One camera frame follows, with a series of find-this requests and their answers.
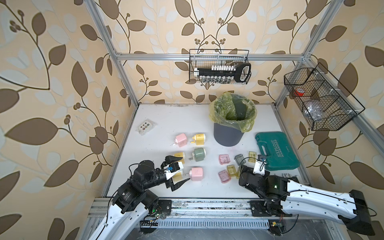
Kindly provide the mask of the green pencil sharpener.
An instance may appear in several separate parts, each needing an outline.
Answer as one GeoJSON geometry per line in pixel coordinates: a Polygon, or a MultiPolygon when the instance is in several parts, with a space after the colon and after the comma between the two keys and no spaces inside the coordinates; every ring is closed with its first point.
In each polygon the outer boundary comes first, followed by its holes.
{"type": "Polygon", "coordinates": [[[196,161],[200,162],[203,161],[206,157],[206,150],[204,148],[197,148],[194,149],[192,152],[192,157],[190,158],[190,161],[196,161]]]}

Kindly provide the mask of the clear green-sharpener tray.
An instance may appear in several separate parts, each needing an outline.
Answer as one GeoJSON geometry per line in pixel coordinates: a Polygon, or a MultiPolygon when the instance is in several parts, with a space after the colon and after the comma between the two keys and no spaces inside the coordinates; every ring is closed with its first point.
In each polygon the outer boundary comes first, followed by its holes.
{"type": "Polygon", "coordinates": [[[239,167],[246,163],[246,158],[242,154],[236,155],[234,159],[239,167]]]}

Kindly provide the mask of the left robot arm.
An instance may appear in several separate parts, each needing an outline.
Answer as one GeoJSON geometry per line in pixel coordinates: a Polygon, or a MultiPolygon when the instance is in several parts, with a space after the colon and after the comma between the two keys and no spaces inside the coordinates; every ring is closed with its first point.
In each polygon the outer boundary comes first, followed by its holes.
{"type": "Polygon", "coordinates": [[[90,240],[124,240],[147,216],[159,217],[159,197],[151,188],[165,184],[172,191],[189,179],[174,183],[172,177],[182,173],[182,157],[166,156],[159,168],[153,161],[132,164],[137,168],[123,183],[108,203],[106,216],[89,237],[90,240]]]}

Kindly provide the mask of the pink sharpener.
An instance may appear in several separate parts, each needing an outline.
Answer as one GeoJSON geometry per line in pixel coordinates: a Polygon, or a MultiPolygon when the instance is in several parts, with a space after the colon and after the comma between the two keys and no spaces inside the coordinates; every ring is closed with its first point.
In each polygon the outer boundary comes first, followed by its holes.
{"type": "Polygon", "coordinates": [[[186,134],[182,133],[175,137],[173,146],[178,146],[179,148],[184,147],[188,144],[188,138],[186,134]]]}
{"type": "Polygon", "coordinates": [[[191,168],[188,172],[188,177],[191,181],[201,181],[204,178],[204,170],[202,167],[191,168]]]}

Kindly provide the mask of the yellow shavings tray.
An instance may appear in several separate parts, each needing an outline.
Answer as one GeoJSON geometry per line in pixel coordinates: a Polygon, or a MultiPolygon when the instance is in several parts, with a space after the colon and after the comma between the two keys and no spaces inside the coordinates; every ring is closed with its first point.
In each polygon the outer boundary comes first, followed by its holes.
{"type": "Polygon", "coordinates": [[[249,151],[249,154],[248,154],[249,163],[255,163],[257,161],[257,156],[258,155],[256,152],[249,151]]]}
{"type": "Polygon", "coordinates": [[[227,171],[228,171],[230,177],[236,177],[237,176],[237,169],[234,165],[228,165],[227,171]]]}
{"type": "Polygon", "coordinates": [[[236,173],[236,178],[239,179],[241,175],[241,170],[238,168],[236,173]]]}

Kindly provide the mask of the pink shavings tray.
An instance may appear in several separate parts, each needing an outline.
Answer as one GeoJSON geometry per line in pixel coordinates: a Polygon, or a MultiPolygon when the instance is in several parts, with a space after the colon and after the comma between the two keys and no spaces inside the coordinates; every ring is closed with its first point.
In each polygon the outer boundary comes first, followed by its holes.
{"type": "Polygon", "coordinates": [[[220,171],[218,175],[222,184],[228,183],[231,180],[231,176],[227,170],[220,171]]]}
{"type": "Polygon", "coordinates": [[[231,159],[228,154],[219,155],[219,163],[221,165],[226,165],[231,162],[231,159]]]}

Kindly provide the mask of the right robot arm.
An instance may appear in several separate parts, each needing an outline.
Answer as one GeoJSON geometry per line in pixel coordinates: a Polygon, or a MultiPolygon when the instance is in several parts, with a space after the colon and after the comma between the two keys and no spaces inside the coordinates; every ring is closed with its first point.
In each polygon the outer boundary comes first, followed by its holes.
{"type": "Polygon", "coordinates": [[[351,190],[348,193],[330,192],[300,184],[293,179],[254,172],[240,167],[239,185],[256,194],[256,206],[267,216],[304,215],[343,224],[354,233],[374,236],[370,212],[364,194],[351,190]]]}

